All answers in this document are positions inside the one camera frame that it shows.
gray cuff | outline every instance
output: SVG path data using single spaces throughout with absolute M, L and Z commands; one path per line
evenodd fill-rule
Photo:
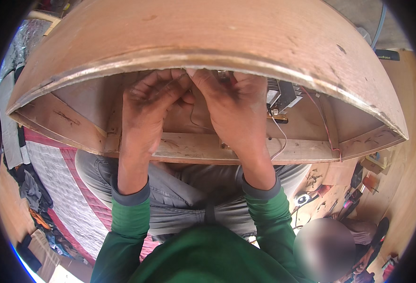
M 251 185 L 245 180 L 244 174 L 242 175 L 242 190 L 250 195 L 253 198 L 259 199 L 259 200 L 270 200 L 273 197 L 275 197 L 280 192 L 280 179 L 275 175 L 275 184 L 270 190 L 259 190 Z
M 139 205 L 146 201 L 150 196 L 150 178 L 147 179 L 147 184 L 138 192 L 133 193 L 131 195 L 122 195 L 118 192 L 118 184 L 117 184 L 117 174 L 113 174 L 110 179 L 111 187 L 112 187 L 112 197 L 116 202 L 119 204 L 132 207 Z

red wire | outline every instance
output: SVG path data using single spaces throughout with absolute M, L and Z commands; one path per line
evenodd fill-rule
M 331 142 L 331 137 L 329 136 L 328 126 L 326 125 L 326 121 L 324 121 L 324 117 L 323 117 L 323 114 L 321 113 L 321 110 L 319 109 L 319 107 L 316 104 L 315 100 L 313 100 L 312 96 L 310 94 L 308 94 L 307 90 L 305 90 L 305 88 L 303 86 L 299 86 L 299 87 L 308 95 L 308 97 L 310 98 L 310 100 L 312 100 L 313 104 L 315 104 L 315 106 L 317 107 L 318 112 L 321 115 L 321 119 L 323 119 L 324 128 L 326 129 L 326 133 L 328 133 L 328 140 L 329 140 L 329 144 L 331 145 L 331 150 L 332 151 L 338 150 L 339 155 L 340 155 L 340 162 L 341 162 L 341 151 L 340 151 L 340 149 L 335 149 L 335 148 L 332 147 L 332 142 Z

wooden box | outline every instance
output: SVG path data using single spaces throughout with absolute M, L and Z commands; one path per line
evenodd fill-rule
M 313 96 L 343 160 L 408 139 L 397 95 L 379 59 L 340 14 L 320 0 L 85 0 L 42 41 L 13 89 L 18 123 L 89 152 L 118 156 L 122 92 L 144 72 L 208 68 L 294 82 Z M 193 120 L 212 128 L 203 96 Z M 185 111 L 165 120 L 153 160 L 239 164 Z M 281 125 L 288 145 L 274 164 L 337 162 L 323 118 L 304 95 Z M 268 120 L 270 155 L 284 139 Z

jeans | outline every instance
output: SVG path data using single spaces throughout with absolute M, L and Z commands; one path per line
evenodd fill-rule
M 78 150 L 75 165 L 87 188 L 112 208 L 110 178 L 118 171 L 118 159 Z M 309 168 L 310 164 L 275 167 L 285 193 L 293 195 Z M 149 164 L 148 176 L 151 235 L 177 234 L 182 229 L 204 223 L 207 200 L 215 204 L 217 223 L 241 237 L 256 235 L 256 227 L 241 189 L 241 167 L 191 165 L 183 169 L 177 178 Z

green sleeve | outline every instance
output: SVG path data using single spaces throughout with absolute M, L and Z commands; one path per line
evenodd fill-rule
M 257 227 L 260 249 L 273 257 L 295 278 L 300 279 L 300 282 L 304 281 L 305 276 L 296 266 L 293 256 L 296 236 L 291 227 L 290 204 L 282 188 L 270 200 L 256 199 L 247 194 L 245 199 Z
M 149 199 L 131 207 L 112 199 L 112 232 L 104 240 L 90 282 L 128 281 L 139 267 L 139 255 L 149 228 Z

